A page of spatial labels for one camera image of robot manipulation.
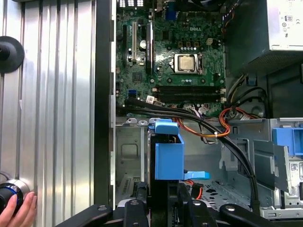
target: motherboard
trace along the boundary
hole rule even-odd
[[[116,24],[116,100],[195,108],[217,116],[224,99],[222,15],[119,9]]]

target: green circuit board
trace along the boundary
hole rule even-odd
[[[117,16],[116,100],[122,105],[129,90],[136,91],[136,98],[146,100],[157,86],[211,86],[225,87],[222,18],[219,13],[177,12],[175,20],[167,20],[165,10],[152,17],[145,10],[123,10]],[[153,69],[146,72],[146,51],[142,41],[146,25],[153,24]],[[136,47],[133,33],[136,26]],[[132,61],[129,50],[136,51]],[[202,57],[200,73],[178,74],[172,68],[175,54],[198,54]],[[216,102],[187,103],[184,107],[202,106],[203,113],[217,116],[222,104]]]

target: pcie slot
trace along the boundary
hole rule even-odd
[[[123,40],[122,40],[122,64],[123,67],[126,67],[126,59],[127,59],[127,25],[123,25]]]
[[[152,22],[146,27],[146,73],[151,75],[153,67],[153,28]]]
[[[137,22],[132,24],[132,52],[133,52],[133,62],[137,61]]]

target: side panel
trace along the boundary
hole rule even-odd
[[[95,0],[0,0],[26,58],[0,78],[0,169],[38,195],[37,227],[93,203]]]

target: screw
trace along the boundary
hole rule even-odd
[[[228,211],[235,211],[236,209],[233,206],[226,206],[225,207]]]
[[[193,201],[193,204],[196,205],[196,206],[200,206],[200,205],[201,205],[201,202],[198,201],[198,200],[194,200],[194,201]]]
[[[136,200],[134,200],[134,201],[131,202],[131,205],[138,205],[138,204],[139,203]]]
[[[103,211],[103,210],[106,210],[107,208],[106,208],[106,206],[99,206],[99,208],[98,208],[98,210],[100,210],[100,211]]]

